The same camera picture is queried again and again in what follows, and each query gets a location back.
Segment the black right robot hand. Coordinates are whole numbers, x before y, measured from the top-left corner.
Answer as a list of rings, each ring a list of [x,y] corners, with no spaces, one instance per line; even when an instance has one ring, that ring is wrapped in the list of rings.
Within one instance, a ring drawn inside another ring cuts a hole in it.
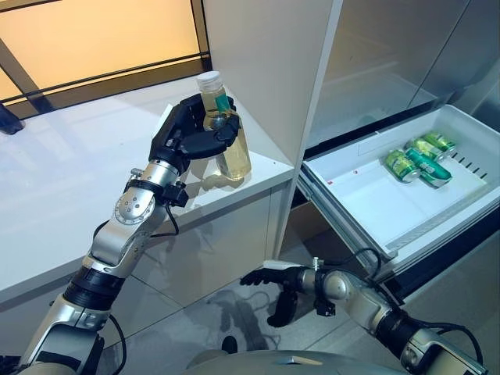
[[[304,293],[302,278],[306,266],[289,266],[284,269],[263,267],[244,275],[240,285],[257,286],[260,284],[278,284],[281,286],[277,299],[275,312],[267,318],[271,327],[280,328],[287,326],[295,317],[298,305],[298,293]]]

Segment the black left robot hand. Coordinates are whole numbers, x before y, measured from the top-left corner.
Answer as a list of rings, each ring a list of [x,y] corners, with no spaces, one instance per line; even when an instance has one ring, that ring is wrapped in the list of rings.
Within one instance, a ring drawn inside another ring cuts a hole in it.
[[[204,119],[205,108],[200,94],[180,101],[152,139],[148,161],[166,162],[183,174],[190,161],[225,152],[238,136],[239,116],[230,114],[215,130],[205,130]]]

